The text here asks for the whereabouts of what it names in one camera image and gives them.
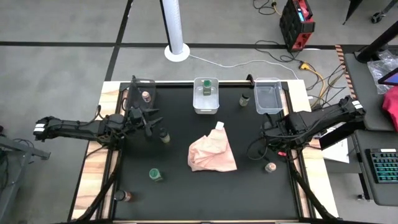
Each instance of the paper sheet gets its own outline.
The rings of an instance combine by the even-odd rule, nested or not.
[[[335,128],[329,128],[328,133],[334,130]],[[347,139],[322,150],[322,154],[324,159],[349,163]]]

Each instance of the wooden board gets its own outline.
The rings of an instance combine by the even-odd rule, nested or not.
[[[310,104],[308,102],[308,96],[305,89],[303,80],[285,80],[289,84],[290,99],[294,111],[311,111]],[[119,94],[120,82],[104,82],[101,91],[101,98],[99,104],[102,107],[101,114],[113,114],[116,109],[116,102]],[[286,102],[284,101],[284,111],[287,113]],[[97,142],[90,142],[88,146],[88,153],[99,148],[100,145]],[[113,155],[113,165],[117,156],[117,152]],[[72,219],[78,218],[84,213],[87,207],[94,200],[101,188],[105,161],[106,161],[107,150],[102,149],[95,154],[92,154],[86,159],[83,167],[83,173],[81,175],[81,181],[76,197],[75,206],[72,213]],[[308,181],[310,187],[317,198],[321,201],[323,206],[334,216],[338,217],[335,200],[333,198],[333,192],[331,191],[329,177],[326,172],[325,162],[323,160],[322,152],[317,149],[306,148],[303,150],[303,157],[305,168],[308,175]],[[309,217],[307,199],[301,188],[300,199],[303,207],[303,214],[305,217]],[[103,218],[108,217],[109,203],[110,203],[110,192],[106,197],[103,210]]]

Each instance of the pink cloth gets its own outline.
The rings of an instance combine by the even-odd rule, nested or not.
[[[188,165],[192,171],[227,172],[236,170],[234,155],[229,146],[225,129],[213,129],[207,137],[203,136],[192,143],[188,152]]]
[[[398,132],[398,86],[392,87],[385,95],[383,109],[390,113],[392,122]]]

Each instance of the wooden table frame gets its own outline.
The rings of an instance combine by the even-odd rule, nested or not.
[[[186,82],[192,82],[192,81],[166,81],[160,83],[186,83]],[[242,83],[248,81],[234,80],[234,81],[220,81],[220,82]],[[283,82],[287,82],[290,93],[289,94],[290,96],[282,97],[282,101],[284,104],[284,113],[285,114],[289,113],[288,110],[289,105],[286,100],[287,98],[291,102],[290,106],[292,107],[291,109],[293,111],[311,111],[311,107],[308,102],[308,96],[303,80],[283,80]],[[121,83],[126,83],[126,82],[103,83],[101,97],[99,99],[99,105],[101,105],[102,107],[101,114],[103,116],[106,114],[115,113],[117,105],[120,105],[118,102],[118,98],[119,98],[119,88]],[[311,145],[313,146],[318,146],[318,144],[319,144],[318,141],[311,142]],[[88,154],[99,147],[101,146],[97,142],[90,141],[88,143],[86,153]],[[69,220],[73,220],[80,217],[85,212],[85,210],[90,206],[94,198],[99,193],[101,186],[105,182],[104,181],[105,178],[103,178],[104,174],[105,173],[110,174],[113,171],[117,157],[118,157],[118,151],[111,152],[107,149],[101,149],[98,152],[92,154],[89,158],[85,159],[82,165],[80,178],[76,186],[75,196],[73,198],[70,215],[68,217]],[[333,197],[333,192],[331,191],[330,182],[326,171],[325,162],[323,160],[322,152],[318,149],[312,149],[308,147],[303,150],[302,157],[303,161],[295,160],[295,165],[297,170],[300,172],[300,166],[304,167],[303,165],[305,165],[307,179],[311,190],[317,196],[322,205],[329,211],[329,213],[331,213],[335,217],[338,217]],[[108,170],[106,170],[106,164],[109,163],[111,165],[108,166]],[[302,188],[298,184],[297,186],[301,202],[300,206],[301,214],[303,217],[310,217],[313,208],[308,207],[308,200]],[[102,212],[97,213],[97,211],[99,210],[98,209],[91,219],[109,218],[109,206],[111,205],[112,190],[113,187],[110,188],[104,200],[104,203],[99,208],[102,210]],[[315,216],[317,218],[321,218],[318,212],[316,212]],[[259,220],[240,220],[239,222],[254,222],[254,221],[258,222]],[[275,220],[261,220],[261,221],[274,222]],[[131,221],[125,221],[123,223],[135,223],[135,222],[137,221],[131,220]],[[183,222],[198,222],[198,220],[195,221],[188,220]]]

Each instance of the rgb keyboard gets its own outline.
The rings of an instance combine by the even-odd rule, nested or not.
[[[367,149],[376,183],[398,184],[398,153],[395,149]]]

